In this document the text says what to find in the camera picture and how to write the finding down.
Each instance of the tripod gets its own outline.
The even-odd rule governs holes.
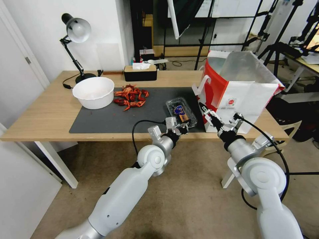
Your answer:
[[[273,53],[275,53],[275,64],[274,64],[274,69],[273,69],[273,74],[274,74],[275,77],[277,77],[277,74],[278,74],[279,54],[281,52],[292,52],[292,51],[297,51],[299,53],[298,50],[293,49],[289,45],[280,42],[280,39],[281,39],[283,33],[285,32],[290,20],[292,19],[294,13],[296,12],[297,8],[299,6],[301,6],[302,3],[303,3],[303,0],[295,0],[293,2],[293,4],[292,4],[293,5],[293,9],[290,12],[290,14],[289,14],[284,26],[282,27],[282,29],[281,29],[281,31],[280,31],[275,43],[272,44],[272,45],[268,45],[265,48],[265,50],[263,50],[263,52],[258,56],[258,59],[261,59],[268,52],[268,55],[267,55],[267,57],[266,57],[266,59],[264,61],[264,65],[267,66],[271,56],[273,55]]]

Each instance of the desk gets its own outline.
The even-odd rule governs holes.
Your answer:
[[[81,104],[73,97],[71,90],[63,88],[62,81],[76,73],[77,71],[63,71],[1,137],[2,141],[34,141],[72,188],[76,188],[78,181],[52,148],[50,141],[132,140],[130,133],[69,133]],[[191,87],[193,83],[199,85],[201,75],[202,71],[158,71],[156,81],[130,82],[130,84],[137,84],[138,87]],[[124,80],[124,75],[103,76],[112,79],[115,87],[122,87],[128,83]],[[287,134],[266,109],[258,118],[256,125],[277,140],[288,139]],[[134,136],[136,141],[151,141],[148,133],[137,133]],[[259,132],[251,129],[244,136],[247,140],[253,141],[259,136]],[[220,141],[216,133],[189,133],[181,137],[181,140],[198,139]]]
[[[298,81],[300,75],[304,70],[307,70],[314,75],[319,77],[319,65],[308,64],[304,61],[304,59],[297,58],[294,59],[292,56],[283,53],[285,57],[290,60],[296,62],[299,67],[293,75],[292,79],[288,82],[288,86],[283,90],[284,92],[288,92],[292,86]],[[288,103],[297,103],[297,102],[307,102],[307,101],[318,101],[319,100],[319,92],[308,92],[308,93],[295,93],[295,94],[278,94],[278,97],[287,101]]]

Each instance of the white chair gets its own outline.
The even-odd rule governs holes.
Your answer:
[[[302,121],[293,123],[293,124],[287,124],[287,125],[281,125],[281,128],[283,130],[287,130],[287,129],[293,129],[289,134],[289,139],[285,140],[285,141],[280,141],[279,144],[277,144],[277,147],[281,150],[281,152],[283,152],[283,148],[287,145],[287,143],[290,141],[290,139],[295,135],[295,133],[297,132],[298,128],[300,127]],[[268,147],[266,148],[261,154],[260,157],[264,157],[267,154],[270,153],[274,153],[277,152],[277,150],[275,149],[274,146]]]

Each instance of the door frame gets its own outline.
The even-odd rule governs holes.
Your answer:
[[[6,26],[6,28],[8,29],[8,31],[10,32],[10,34],[12,35],[15,43],[22,52],[23,56],[30,60],[29,65],[34,74],[36,75],[38,81],[41,83],[43,89],[46,89],[50,85],[50,81],[48,80],[47,76],[42,70],[36,57],[32,53],[31,48],[29,47],[27,41],[23,37],[21,31],[19,30],[17,24],[12,18],[3,0],[0,0],[0,18]]]

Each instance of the plastic bowl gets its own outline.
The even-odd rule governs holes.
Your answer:
[[[77,83],[72,93],[85,108],[100,109],[113,101],[114,82],[106,77],[91,77]]]

